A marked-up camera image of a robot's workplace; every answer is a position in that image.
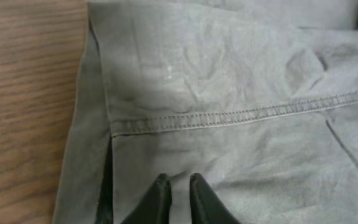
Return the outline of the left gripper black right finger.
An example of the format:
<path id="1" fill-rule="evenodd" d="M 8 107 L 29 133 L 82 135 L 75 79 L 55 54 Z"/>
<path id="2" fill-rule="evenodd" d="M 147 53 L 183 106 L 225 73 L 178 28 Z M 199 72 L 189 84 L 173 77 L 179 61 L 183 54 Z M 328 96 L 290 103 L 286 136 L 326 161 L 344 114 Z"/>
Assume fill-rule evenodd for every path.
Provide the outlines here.
<path id="1" fill-rule="evenodd" d="M 190 207 L 192 224 L 240 224 L 199 173 L 190 177 Z"/>

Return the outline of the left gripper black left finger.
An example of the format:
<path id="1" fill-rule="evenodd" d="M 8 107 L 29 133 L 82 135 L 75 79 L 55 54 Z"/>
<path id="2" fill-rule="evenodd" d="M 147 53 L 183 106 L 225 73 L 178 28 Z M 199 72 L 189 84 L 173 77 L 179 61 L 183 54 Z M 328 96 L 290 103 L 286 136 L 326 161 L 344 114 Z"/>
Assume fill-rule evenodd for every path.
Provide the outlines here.
<path id="1" fill-rule="evenodd" d="M 172 190 L 167 174 L 159 174 L 136 208 L 121 224 L 169 224 Z"/>

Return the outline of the grey shorts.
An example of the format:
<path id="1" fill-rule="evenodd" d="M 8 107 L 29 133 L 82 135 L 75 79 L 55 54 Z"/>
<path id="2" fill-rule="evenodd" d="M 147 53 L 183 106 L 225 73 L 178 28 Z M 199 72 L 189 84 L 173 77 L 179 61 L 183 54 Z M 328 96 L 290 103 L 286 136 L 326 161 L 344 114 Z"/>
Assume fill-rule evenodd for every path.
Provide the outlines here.
<path id="1" fill-rule="evenodd" d="M 88 1 L 54 223 L 201 174 L 240 223 L 358 223 L 358 1 Z"/>

